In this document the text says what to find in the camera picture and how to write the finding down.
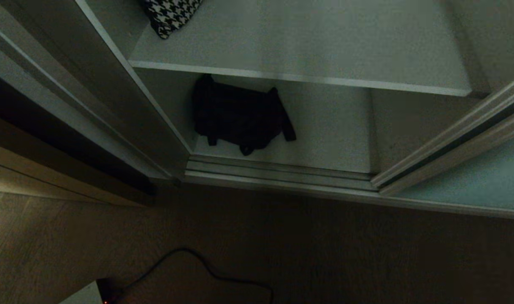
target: shelf board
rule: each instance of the shelf board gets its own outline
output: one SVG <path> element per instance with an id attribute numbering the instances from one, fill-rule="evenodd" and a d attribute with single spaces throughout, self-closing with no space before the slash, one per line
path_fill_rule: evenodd
<path id="1" fill-rule="evenodd" d="M 436 0 L 207 0 L 168 40 L 147 27 L 137 68 L 466 96 L 469 83 Z"/>

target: black and white pillow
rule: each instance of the black and white pillow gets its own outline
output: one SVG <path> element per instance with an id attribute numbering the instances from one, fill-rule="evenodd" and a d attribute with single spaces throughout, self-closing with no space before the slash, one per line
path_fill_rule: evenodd
<path id="1" fill-rule="evenodd" d="M 151 26 L 162 39 L 183 27 L 203 0 L 140 0 Z"/>

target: white shelf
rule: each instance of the white shelf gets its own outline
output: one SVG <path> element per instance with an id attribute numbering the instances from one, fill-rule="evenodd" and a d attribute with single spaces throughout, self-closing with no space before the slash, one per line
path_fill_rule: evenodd
<path id="1" fill-rule="evenodd" d="M 206 0 L 163 41 L 147 27 L 133 67 L 466 96 L 438 0 Z"/>
<path id="2" fill-rule="evenodd" d="M 211 147 L 200 136 L 196 155 L 358 173 L 378 171 L 378 160 L 372 159 L 376 147 L 368 89 L 217 75 L 214 79 L 263 92 L 276 86 L 298 139 L 286 142 L 280 134 L 267 148 L 243 156 L 235 144 L 220 140 Z"/>

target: black cable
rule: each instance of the black cable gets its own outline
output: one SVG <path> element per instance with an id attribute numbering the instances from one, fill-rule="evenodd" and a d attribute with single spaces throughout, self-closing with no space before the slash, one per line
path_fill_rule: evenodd
<path id="1" fill-rule="evenodd" d="M 202 254 L 200 254 L 196 250 L 192 250 L 191 248 L 182 247 L 182 248 L 176 248 L 176 249 L 171 250 L 171 251 L 167 252 L 166 254 L 164 254 L 164 256 L 162 256 L 159 259 L 159 261 L 157 261 L 156 264 L 154 264 L 147 272 L 143 273 L 143 275 L 141 275 L 141 277 L 139 277 L 139 279 L 136 279 L 135 281 L 126 285 L 126 287 L 120 289 L 119 295 L 116 297 L 116 299 L 112 303 L 116 303 L 116 301 L 120 298 L 120 296 L 124 295 L 124 293 L 126 293 L 126 291 L 128 289 L 132 288 L 140 281 L 143 281 L 143 279 L 145 279 L 148 275 L 150 275 L 151 272 L 153 272 L 157 268 L 157 266 L 159 266 L 163 261 L 166 260 L 166 258 L 168 258 L 178 252 L 187 252 L 187 253 L 195 256 L 201 262 L 201 264 L 203 264 L 203 266 L 205 266 L 205 269 L 208 271 L 208 273 L 212 277 L 214 277 L 214 279 L 217 279 L 219 281 L 231 282 L 231 283 L 254 285 L 254 286 L 258 286 L 258 287 L 267 289 L 270 292 L 269 304 L 272 304 L 274 302 L 274 289 L 272 289 L 272 287 L 270 285 L 267 285 L 265 283 L 256 282 L 256 281 L 251 281 L 251 280 L 236 279 L 236 278 L 232 278 L 232 277 L 222 277 L 220 275 L 217 275 L 214 273 L 214 271 L 212 271 L 211 265 L 207 262 L 206 258 Z"/>

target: black garment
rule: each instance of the black garment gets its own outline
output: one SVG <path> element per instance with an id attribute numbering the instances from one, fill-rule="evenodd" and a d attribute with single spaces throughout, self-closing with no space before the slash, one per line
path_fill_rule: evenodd
<path id="1" fill-rule="evenodd" d="M 278 90 L 268 93 L 216 83 L 211 75 L 201 77 L 193 91 L 195 131 L 215 146 L 218 139 L 240 146 L 248 156 L 263 149 L 283 131 L 286 141 L 296 140 Z"/>

